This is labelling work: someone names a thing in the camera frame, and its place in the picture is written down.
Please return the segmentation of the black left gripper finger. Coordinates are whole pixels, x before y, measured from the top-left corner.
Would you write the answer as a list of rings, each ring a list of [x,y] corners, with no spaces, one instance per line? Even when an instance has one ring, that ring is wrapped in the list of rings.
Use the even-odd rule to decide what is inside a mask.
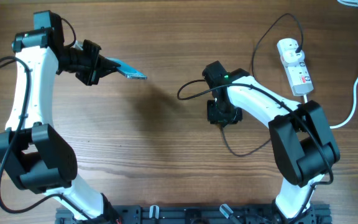
[[[121,65],[113,60],[110,60],[106,57],[99,56],[99,67],[102,70],[115,70]]]
[[[117,70],[98,70],[97,75],[99,78],[103,78],[111,73],[117,72]]]

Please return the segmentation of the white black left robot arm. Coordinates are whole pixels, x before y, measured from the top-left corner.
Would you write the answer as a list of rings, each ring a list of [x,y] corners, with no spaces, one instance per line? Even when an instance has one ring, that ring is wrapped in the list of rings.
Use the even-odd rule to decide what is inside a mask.
[[[7,174],[20,190],[60,202],[77,223],[120,223],[122,218],[106,196],[78,173],[73,148],[53,127],[55,77],[72,73],[87,86],[114,72],[127,78],[143,74],[115,58],[100,54],[90,40],[65,43],[66,20],[51,11],[34,14],[34,28],[18,33],[13,55],[0,59],[0,68],[17,65],[14,103],[0,133],[0,174]]]

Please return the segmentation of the blue screen Galaxy smartphone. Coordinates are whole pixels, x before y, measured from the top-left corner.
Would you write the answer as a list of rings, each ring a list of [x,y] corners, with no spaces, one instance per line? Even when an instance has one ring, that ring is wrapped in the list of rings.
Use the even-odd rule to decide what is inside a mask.
[[[108,57],[108,60],[118,63],[120,65],[120,67],[117,67],[117,71],[121,75],[123,75],[124,77],[126,77],[128,79],[133,79],[133,80],[146,80],[147,79],[146,75],[139,72],[132,66],[126,64],[122,60],[119,60],[117,58],[111,58],[111,57]]]

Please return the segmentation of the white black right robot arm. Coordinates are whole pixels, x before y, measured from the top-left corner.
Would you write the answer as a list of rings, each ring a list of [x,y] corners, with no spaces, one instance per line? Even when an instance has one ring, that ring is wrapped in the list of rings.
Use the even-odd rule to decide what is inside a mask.
[[[281,97],[247,71],[227,72],[218,61],[207,65],[202,77],[213,96],[207,102],[211,124],[220,128],[236,124],[246,111],[268,128],[275,163],[283,175],[275,208],[284,223],[303,218],[316,187],[333,182],[332,166],[340,159],[322,107],[315,101]]]

